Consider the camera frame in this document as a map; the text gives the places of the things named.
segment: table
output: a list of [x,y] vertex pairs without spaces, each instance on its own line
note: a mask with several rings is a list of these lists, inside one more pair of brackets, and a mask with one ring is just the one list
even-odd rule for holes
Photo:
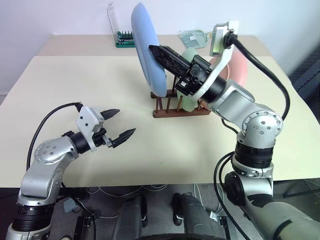
[[[290,80],[255,37],[240,38],[287,88],[291,109],[274,147],[274,180],[320,176],[319,124]],[[30,141],[43,117],[74,101],[99,110],[121,110],[104,126],[112,138],[131,128],[135,133],[115,149],[101,146],[72,162],[64,174],[69,187],[212,183],[217,161],[235,149],[235,134],[220,118],[153,118],[155,99],[145,81],[135,49],[113,48],[112,36],[53,36],[35,56],[0,106],[0,187],[19,187]],[[177,36],[160,44],[183,51]],[[209,60],[208,52],[200,54]],[[168,74],[168,87],[173,76]],[[245,86],[256,101],[282,114],[280,90],[252,64]],[[77,131],[77,111],[65,108],[44,125],[35,146]],[[229,172],[230,165],[225,167]]]

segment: floor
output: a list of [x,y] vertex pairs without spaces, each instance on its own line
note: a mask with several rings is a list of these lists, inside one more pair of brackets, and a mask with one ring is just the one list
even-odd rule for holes
[[[319,184],[320,178],[312,179],[314,183]],[[309,183],[309,186],[303,180],[291,180],[276,184],[274,186],[274,198],[280,202],[289,203],[314,220],[320,221],[320,198],[319,193],[310,193],[301,196],[294,196],[283,199],[282,194],[289,190],[289,193],[296,193],[301,191],[307,191],[310,188],[316,188],[316,186]],[[123,195],[125,193],[132,192],[138,189],[139,186],[130,187],[103,187],[107,193],[114,195]],[[94,192],[97,188],[89,188],[90,192]],[[215,210],[218,206],[217,198],[213,190],[212,184],[199,184],[199,190],[202,196],[203,204],[206,208]],[[193,184],[172,184],[168,185],[161,191],[147,191],[141,189],[138,191],[140,194],[144,194],[148,203],[148,225],[142,229],[142,235],[148,236],[152,234],[162,233],[183,233],[183,226],[175,226],[172,221],[172,207],[171,199],[174,193],[187,193],[193,192]],[[16,188],[0,188],[0,239],[5,239],[8,225],[12,222],[14,212],[16,210],[15,204],[17,199],[18,189]],[[102,191],[90,194],[90,198],[84,200],[83,203],[92,211],[104,217],[112,217],[117,214],[123,201],[126,198],[115,198],[108,196]],[[236,206],[232,205],[228,199],[224,198],[225,205],[229,209],[230,213],[234,216],[236,221],[242,227],[244,232],[252,240],[261,240],[259,233],[252,225],[252,223],[243,216],[243,212]],[[80,216],[81,211],[78,213],[65,213],[63,208],[63,201],[56,204],[54,213],[52,216],[52,229],[50,240],[59,240],[65,235],[74,235],[74,229],[77,222],[77,217]],[[116,218],[113,219],[98,219],[96,222],[97,239],[109,240],[112,236],[112,231]],[[216,236],[224,238],[224,230],[220,225],[212,220],[212,225],[216,229]],[[92,228],[89,228],[85,239],[92,239]],[[244,239],[237,232],[239,240]]]

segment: blue plate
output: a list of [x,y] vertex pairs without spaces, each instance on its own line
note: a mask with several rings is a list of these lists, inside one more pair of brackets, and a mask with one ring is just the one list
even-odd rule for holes
[[149,50],[149,45],[159,46],[159,41],[150,16],[141,2],[132,11],[131,27],[145,79],[155,95],[165,97],[167,95],[165,69],[156,62]]

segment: white wall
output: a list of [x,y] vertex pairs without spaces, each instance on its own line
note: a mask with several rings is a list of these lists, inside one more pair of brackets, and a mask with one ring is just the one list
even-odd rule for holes
[[[158,34],[240,21],[289,74],[320,42],[320,0],[141,0]],[[119,26],[131,27],[138,0],[114,0]],[[0,0],[0,94],[8,92],[51,34],[110,34],[108,0]]]

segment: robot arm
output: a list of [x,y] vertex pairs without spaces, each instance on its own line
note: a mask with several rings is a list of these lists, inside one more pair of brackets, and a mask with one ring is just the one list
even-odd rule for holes
[[103,127],[105,120],[120,110],[98,112],[82,106],[76,120],[79,132],[69,131],[62,137],[41,143],[34,152],[34,160],[25,173],[18,200],[17,212],[9,226],[6,240],[45,240],[51,229],[51,217],[59,195],[63,174],[69,164],[89,150],[101,145],[117,147],[135,131],[127,130],[114,140]]
[[150,45],[149,49],[161,66],[179,78],[177,90],[205,101],[212,112],[241,129],[231,159],[234,171],[224,180],[228,199],[240,206],[265,240],[317,240],[319,222],[287,203],[273,201],[271,161],[276,136],[283,128],[282,117],[256,103],[251,93],[234,81],[219,76],[234,47],[226,45],[227,36],[237,31],[236,22],[213,29],[210,55],[218,57],[215,65],[198,55],[189,63],[167,46]]

